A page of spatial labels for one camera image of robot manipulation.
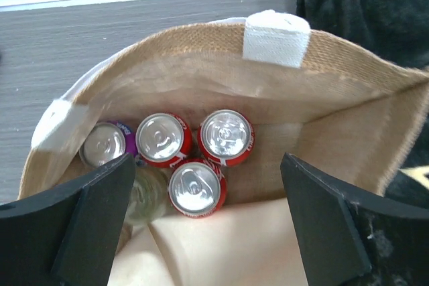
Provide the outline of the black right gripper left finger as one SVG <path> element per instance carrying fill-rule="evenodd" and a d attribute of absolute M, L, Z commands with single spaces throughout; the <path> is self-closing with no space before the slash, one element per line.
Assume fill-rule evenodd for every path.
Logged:
<path fill-rule="evenodd" d="M 1 205 L 1 284 L 106 285 L 134 178 L 123 155 Z"/>

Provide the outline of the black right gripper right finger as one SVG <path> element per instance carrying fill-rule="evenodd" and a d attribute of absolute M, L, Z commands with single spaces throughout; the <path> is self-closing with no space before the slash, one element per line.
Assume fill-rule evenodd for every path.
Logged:
<path fill-rule="evenodd" d="M 280 165 L 309 285 L 427 285 L 428 210 L 339 180 L 292 154 Z"/>

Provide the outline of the green cap glass bottle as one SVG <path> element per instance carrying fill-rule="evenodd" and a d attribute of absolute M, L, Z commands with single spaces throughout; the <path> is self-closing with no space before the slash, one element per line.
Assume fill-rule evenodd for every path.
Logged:
<path fill-rule="evenodd" d="M 146 225 L 164 216 L 168 209 L 167 178 L 161 170 L 138 167 L 125 215 L 132 226 Z"/>

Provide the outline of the tan burlap canvas bag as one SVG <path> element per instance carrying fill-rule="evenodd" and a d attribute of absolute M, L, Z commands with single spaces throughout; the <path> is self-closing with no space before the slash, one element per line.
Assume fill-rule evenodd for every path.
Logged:
<path fill-rule="evenodd" d="M 41 117 L 19 197 L 84 173 L 80 144 L 101 119 L 136 126 L 156 112 L 193 129 L 218 109 L 255 127 L 249 158 L 226 171 L 225 206 L 203 219 L 172 214 L 143 232 L 125 226 L 110 285 L 309 285 L 280 165 L 304 125 L 340 107 L 302 66 L 311 29 L 295 15 L 249 17 L 167 29 L 84 74 Z"/>

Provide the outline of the red Coke can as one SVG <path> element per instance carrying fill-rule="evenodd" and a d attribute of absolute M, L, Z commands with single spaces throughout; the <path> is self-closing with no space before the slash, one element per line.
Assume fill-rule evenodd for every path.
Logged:
<path fill-rule="evenodd" d="M 159 168 L 175 167 L 192 150 L 192 131 L 178 115 L 155 113 L 138 126 L 135 144 L 141 158 Z"/>
<path fill-rule="evenodd" d="M 198 145 L 210 161 L 225 167 L 243 163 L 251 154 L 255 142 L 253 125 L 241 113 L 217 110 L 198 128 Z"/>
<path fill-rule="evenodd" d="M 220 210 L 227 196 L 227 181 L 221 168 L 206 159 L 180 162 L 169 180 L 170 201 L 191 218 L 210 216 Z"/>

